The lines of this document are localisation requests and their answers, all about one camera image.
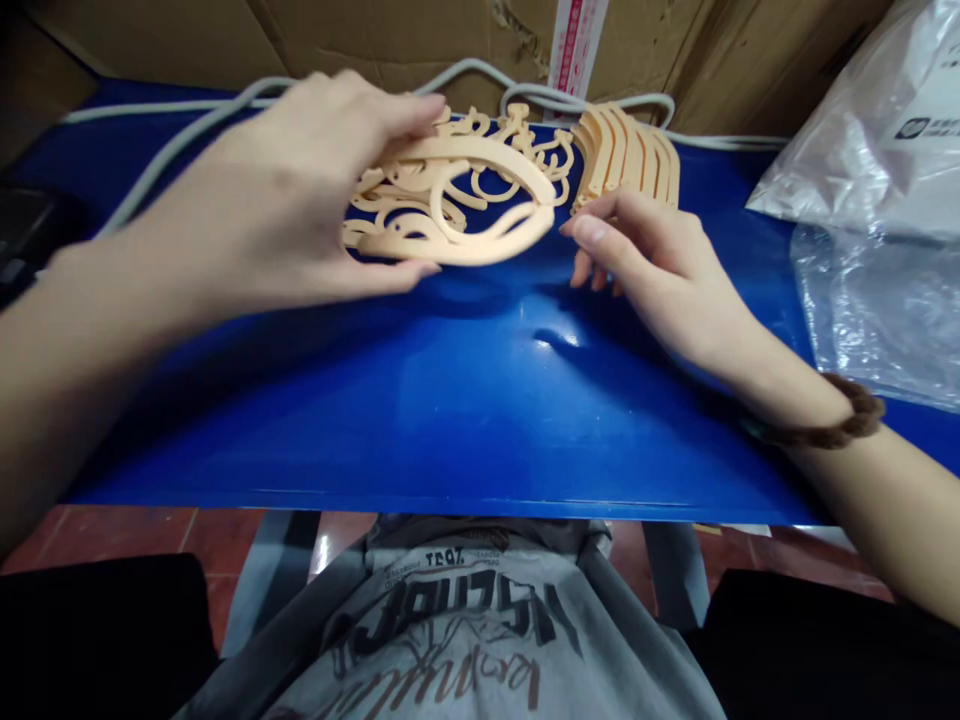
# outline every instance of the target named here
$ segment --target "wrist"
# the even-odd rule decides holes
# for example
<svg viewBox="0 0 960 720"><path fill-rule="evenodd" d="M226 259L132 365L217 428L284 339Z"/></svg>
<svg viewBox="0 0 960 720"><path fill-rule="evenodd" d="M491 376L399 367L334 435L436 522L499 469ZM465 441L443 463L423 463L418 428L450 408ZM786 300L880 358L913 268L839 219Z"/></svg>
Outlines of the wrist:
<svg viewBox="0 0 960 720"><path fill-rule="evenodd" d="M184 278L165 273L119 233L58 252L34 290L57 297L64 314L90 332L135 335L144 349L163 349L215 323Z"/></svg>
<svg viewBox="0 0 960 720"><path fill-rule="evenodd" d="M754 415L773 427L832 427L853 413L843 393L771 333L749 371L731 388Z"/></svg>

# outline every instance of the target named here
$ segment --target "cardboard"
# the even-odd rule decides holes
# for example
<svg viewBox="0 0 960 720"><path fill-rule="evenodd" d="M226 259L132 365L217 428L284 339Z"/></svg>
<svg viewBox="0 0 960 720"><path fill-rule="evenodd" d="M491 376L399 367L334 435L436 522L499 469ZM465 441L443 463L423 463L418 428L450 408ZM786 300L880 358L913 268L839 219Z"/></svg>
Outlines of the cardboard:
<svg viewBox="0 0 960 720"><path fill-rule="evenodd" d="M469 56L545 82L556 15L555 0L21 1L97 72L229 89L352 68L404 92ZM665 91L672 129L789 134L891 2L609 0L588 98ZM470 75L445 92L495 114L502 88Z"/></svg>
<svg viewBox="0 0 960 720"><path fill-rule="evenodd" d="M0 9L0 168L96 89L90 73L19 11Z"/></svg>
<svg viewBox="0 0 960 720"><path fill-rule="evenodd" d="M792 135L893 0L714 0L666 91L693 134Z"/></svg>
<svg viewBox="0 0 960 720"><path fill-rule="evenodd" d="M287 75L246 0L24 0L27 13L95 72L239 90Z"/></svg>

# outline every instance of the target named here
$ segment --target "person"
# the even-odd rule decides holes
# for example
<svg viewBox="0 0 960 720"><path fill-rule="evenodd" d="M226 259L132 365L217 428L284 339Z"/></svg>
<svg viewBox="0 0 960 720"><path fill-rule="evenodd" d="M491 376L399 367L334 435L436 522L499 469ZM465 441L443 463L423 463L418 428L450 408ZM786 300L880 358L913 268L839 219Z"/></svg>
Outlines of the person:
<svg viewBox="0 0 960 720"><path fill-rule="evenodd" d="M358 262L340 225L361 171L429 134L443 106L354 73L313 75L224 132L128 227L56 255L0 316L0 555L66 490L164 352L240 315L405 293L440 271ZM752 316L694 215L621 188L561 233L578 246L572 285L611 273L668 351L766 427L836 428L853 414ZM956 477L883 425L842 448L785 452L885 582L941 630L960 625ZM420 518L388 530L336 560L179 716L733 714L693 645L612 570L597 524Z"/></svg>

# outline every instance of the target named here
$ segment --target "red and white tape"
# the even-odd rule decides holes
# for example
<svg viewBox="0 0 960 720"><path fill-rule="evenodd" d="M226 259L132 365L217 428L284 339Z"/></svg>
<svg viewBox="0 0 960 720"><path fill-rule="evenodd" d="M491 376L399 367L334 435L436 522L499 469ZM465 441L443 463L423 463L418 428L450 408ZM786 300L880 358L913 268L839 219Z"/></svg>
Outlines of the red and white tape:
<svg viewBox="0 0 960 720"><path fill-rule="evenodd" d="M553 26L550 77L547 84L557 90L586 98L597 57L600 32L608 0L559 0ZM558 120L561 113L548 110L546 120Z"/></svg>

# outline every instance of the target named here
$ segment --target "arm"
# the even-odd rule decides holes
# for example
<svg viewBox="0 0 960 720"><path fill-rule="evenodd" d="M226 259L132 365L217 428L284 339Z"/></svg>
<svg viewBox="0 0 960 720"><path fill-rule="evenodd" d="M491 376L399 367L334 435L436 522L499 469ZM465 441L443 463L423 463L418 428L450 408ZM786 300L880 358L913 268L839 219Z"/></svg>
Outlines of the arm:
<svg viewBox="0 0 960 720"><path fill-rule="evenodd" d="M164 352L239 315L407 292L439 271L359 263L340 233L361 171L442 109L355 73L314 75L224 133L122 232L58 253L0 316L0 560Z"/></svg>
<svg viewBox="0 0 960 720"><path fill-rule="evenodd" d="M621 189L561 231L580 246L574 287L596 264L593 287L602 289L609 269L667 349L728 385L761 420L827 427L852 414L836 388L753 317L695 216ZM886 426L842 450L789 456L880 577L960 627L960 480Z"/></svg>

